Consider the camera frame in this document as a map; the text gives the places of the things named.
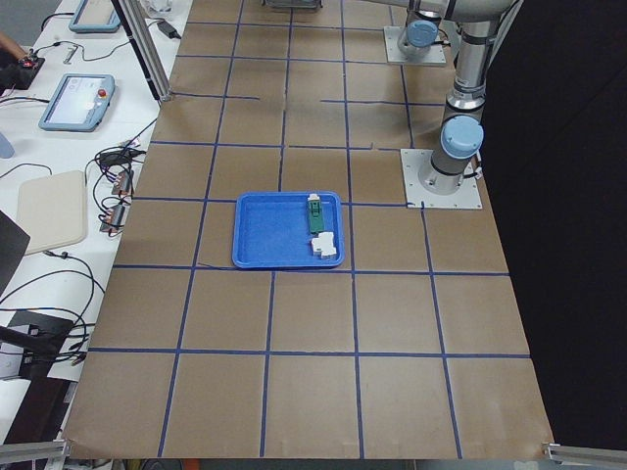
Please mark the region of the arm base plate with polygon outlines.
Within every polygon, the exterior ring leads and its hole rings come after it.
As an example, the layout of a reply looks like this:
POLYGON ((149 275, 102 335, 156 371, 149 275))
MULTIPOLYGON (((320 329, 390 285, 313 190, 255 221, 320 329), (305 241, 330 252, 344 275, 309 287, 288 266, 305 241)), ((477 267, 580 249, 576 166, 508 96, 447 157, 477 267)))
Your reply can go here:
POLYGON ((403 26, 385 26, 383 37, 387 62, 390 64, 443 67, 447 63, 442 45, 433 43, 425 47, 416 47, 409 43, 403 26))
POLYGON ((438 172, 429 149, 402 149, 401 162, 406 206, 411 209, 481 210, 478 182, 472 164, 463 173, 438 172))

